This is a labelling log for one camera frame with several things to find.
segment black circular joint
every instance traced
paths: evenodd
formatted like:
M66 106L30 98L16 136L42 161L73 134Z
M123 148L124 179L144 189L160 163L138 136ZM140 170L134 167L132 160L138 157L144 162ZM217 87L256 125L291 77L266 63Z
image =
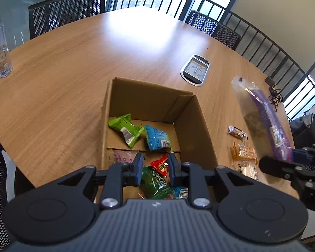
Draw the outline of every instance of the black circular joint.
M20 242L49 245L81 234L94 215L92 202L76 188L54 184L13 199L3 211L3 222Z
M298 237L308 222L303 203L261 183L235 187L219 204L217 214L237 237L270 245Z
M275 221L284 214L284 207L272 199L255 199L246 204L246 213L260 221Z
M30 218L38 221L53 221L66 212L66 204L56 199L41 199L32 202L27 209Z

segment beige wall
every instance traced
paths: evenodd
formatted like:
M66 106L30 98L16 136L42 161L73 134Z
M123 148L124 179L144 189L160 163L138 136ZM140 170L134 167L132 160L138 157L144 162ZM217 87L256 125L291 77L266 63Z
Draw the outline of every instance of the beige wall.
M263 31L303 70L315 61L315 0L237 0L232 11Z

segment black chair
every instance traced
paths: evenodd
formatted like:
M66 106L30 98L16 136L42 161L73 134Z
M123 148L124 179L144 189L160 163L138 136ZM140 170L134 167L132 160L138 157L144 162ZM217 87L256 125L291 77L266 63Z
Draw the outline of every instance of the black chair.
M185 22L212 36L232 50L236 50L241 40L238 33L196 10L189 13Z
M49 0L28 7L33 39L45 32L105 12L105 0Z
M0 250L10 242L1 218L4 206L15 196L33 188L0 144Z

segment black cable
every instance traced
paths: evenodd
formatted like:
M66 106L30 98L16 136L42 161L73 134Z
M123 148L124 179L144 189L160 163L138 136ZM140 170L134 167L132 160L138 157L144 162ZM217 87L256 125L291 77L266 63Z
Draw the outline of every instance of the black cable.
M268 97L268 101L276 108L279 107L279 103L283 102L283 97L279 93L279 89L275 89L274 85L269 87L270 96Z

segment wooden table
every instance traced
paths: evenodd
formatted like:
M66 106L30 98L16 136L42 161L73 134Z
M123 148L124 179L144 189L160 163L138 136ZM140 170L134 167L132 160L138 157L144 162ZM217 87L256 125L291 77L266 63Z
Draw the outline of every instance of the wooden table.
M193 54L211 64L202 87L180 76ZM247 131L232 78L254 81L268 94L265 74L253 64L190 25L147 7L56 28L13 50L11 59L13 72L0 79L0 141L36 186L87 164L99 165L100 107L112 77L197 94L218 163L229 167L230 148L240 140L227 135L227 128ZM283 105L277 114L293 143ZM279 188L296 196L287 181Z

